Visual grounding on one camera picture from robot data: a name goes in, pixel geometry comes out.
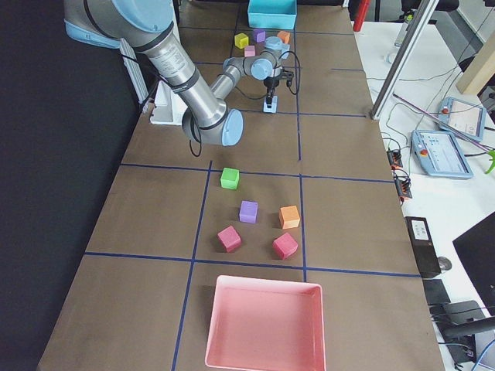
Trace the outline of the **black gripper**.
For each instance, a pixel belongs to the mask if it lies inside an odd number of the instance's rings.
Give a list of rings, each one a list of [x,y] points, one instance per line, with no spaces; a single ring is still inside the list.
[[[265,97],[265,103],[267,105],[271,105],[271,103],[276,101],[277,96],[275,88],[280,84],[281,80],[285,80],[287,88],[290,88],[292,86],[293,72],[284,67],[280,67],[275,70],[271,77],[264,79],[264,85],[267,88]]]

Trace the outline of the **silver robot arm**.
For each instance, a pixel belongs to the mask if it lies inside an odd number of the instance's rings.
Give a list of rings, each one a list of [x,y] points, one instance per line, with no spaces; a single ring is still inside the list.
[[[182,128],[200,144],[232,146],[243,134],[244,120],[225,97],[242,77],[273,80],[282,75],[289,46],[270,36],[257,56],[224,61],[223,72],[208,85],[173,33],[170,1],[65,1],[67,35],[76,41],[117,49],[122,40],[148,57],[159,77],[185,102]]]

